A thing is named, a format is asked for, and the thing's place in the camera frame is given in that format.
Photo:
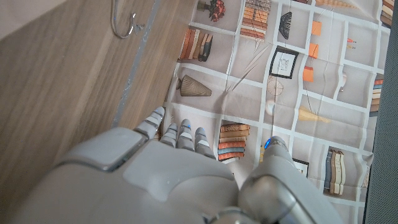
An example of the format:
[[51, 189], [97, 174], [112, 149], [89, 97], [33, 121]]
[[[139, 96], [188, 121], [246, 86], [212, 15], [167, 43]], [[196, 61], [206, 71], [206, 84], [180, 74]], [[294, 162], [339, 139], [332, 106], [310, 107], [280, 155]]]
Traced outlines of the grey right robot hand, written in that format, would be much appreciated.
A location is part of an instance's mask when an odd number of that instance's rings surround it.
[[238, 185], [205, 130], [189, 120], [155, 140], [164, 109], [134, 129], [75, 146], [30, 191], [8, 223], [341, 223], [274, 136]]

